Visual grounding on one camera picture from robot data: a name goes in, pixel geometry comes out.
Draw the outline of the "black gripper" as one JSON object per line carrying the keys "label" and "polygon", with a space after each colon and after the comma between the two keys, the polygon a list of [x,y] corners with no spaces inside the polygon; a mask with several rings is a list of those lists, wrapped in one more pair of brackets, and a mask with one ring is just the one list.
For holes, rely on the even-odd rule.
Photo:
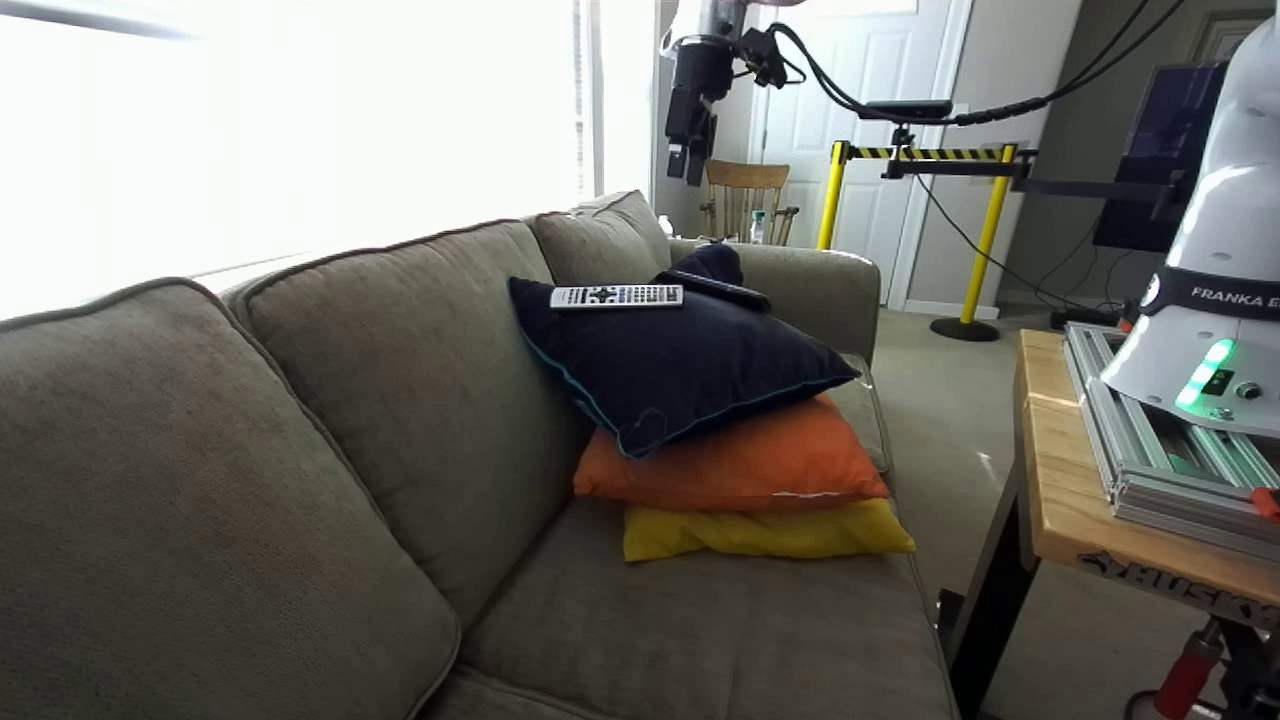
{"label": "black gripper", "polygon": [[713,102],[731,87],[731,45],[692,35],[673,47],[673,58],[676,70],[664,117],[669,171],[696,184],[717,144]]}

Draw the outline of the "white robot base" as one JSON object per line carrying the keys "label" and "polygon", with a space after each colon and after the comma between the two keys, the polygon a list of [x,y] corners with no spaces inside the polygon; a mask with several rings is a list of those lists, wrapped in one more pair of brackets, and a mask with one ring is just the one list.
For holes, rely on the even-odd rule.
{"label": "white robot base", "polygon": [[1188,424],[1280,436],[1280,0],[1223,66],[1191,198],[1099,378]]}

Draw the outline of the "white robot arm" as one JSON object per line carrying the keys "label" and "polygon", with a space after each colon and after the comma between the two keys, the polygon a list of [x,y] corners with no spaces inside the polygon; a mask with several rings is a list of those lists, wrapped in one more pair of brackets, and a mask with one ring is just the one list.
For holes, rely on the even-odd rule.
{"label": "white robot arm", "polygon": [[737,70],[764,87],[786,83],[774,39],[748,29],[748,7],[790,7],[796,0],[676,0],[664,50],[673,54],[673,96],[664,117],[669,171],[698,184],[717,144],[713,102],[729,96]]}

